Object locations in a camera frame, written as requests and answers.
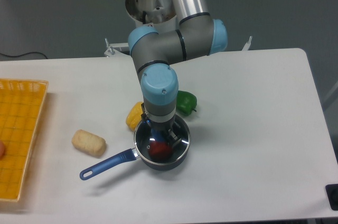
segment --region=black cable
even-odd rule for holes
[[[8,58],[19,58],[19,57],[26,56],[26,55],[29,55],[29,54],[40,54],[40,55],[43,55],[46,59],[48,59],[48,57],[45,54],[43,54],[42,52],[39,52],[39,51],[31,51],[31,52],[27,52],[27,53],[24,53],[24,54],[13,55],[13,56],[3,54],[3,53],[0,52],[0,55],[8,57]]]

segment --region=gray floor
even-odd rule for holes
[[[228,29],[229,51],[302,48],[321,99],[338,81],[338,0],[207,0]],[[50,59],[101,57],[104,38],[126,42],[134,24],[124,0],[0,0],[0,52]],[[25,59],[37,59],[38,55]],[[338,101],[325,112],[338,153]]]

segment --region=yellow bell pepper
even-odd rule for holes
[[[129,112],[126,118],[126,124],[128,125],[129,129],[134,131],[138,123],[141,121],[141,114],[143,113],[141,104],[143,102],[137,102],[131,111]]]

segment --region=blue pot handle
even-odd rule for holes
[[[137,159],[138,154],[135,150],[135,148],[133,149],[128,149],[125,150],[117,155],[114,155],[108,159],[105,159],[102,162],[99,162],[98,164],[95,164],[92,167],[89,167],[85,170],[82,170],[80,172],[80,178],[82,180],[87,180],[92,178],[93,176],[96,176],[112,167],[115,167],[118,164],[121,163],[125,163],[125,162],[131,162],[131,161],[135,161]]]

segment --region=blue joint cap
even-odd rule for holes
[[[176,72],[167,64],[152,64],[141,77],[141,90],[153,105],[167,105],[174,101],[179,90]]]
[[[227,46],[228,46],[227,29],[221,20],[214,19],[213,38],[209,55],[220,51],[224,51]]]
[[[144,37],[147,34],[150,33],[157,33],[158,31],[154,27],[148,27],[148,26],[141,26],[136,29],[134,29],[129,37],[128,37],[128,45],[130,50],[130,55],[132,54],[132,50],[134,45],[140,40],[142,37]]]

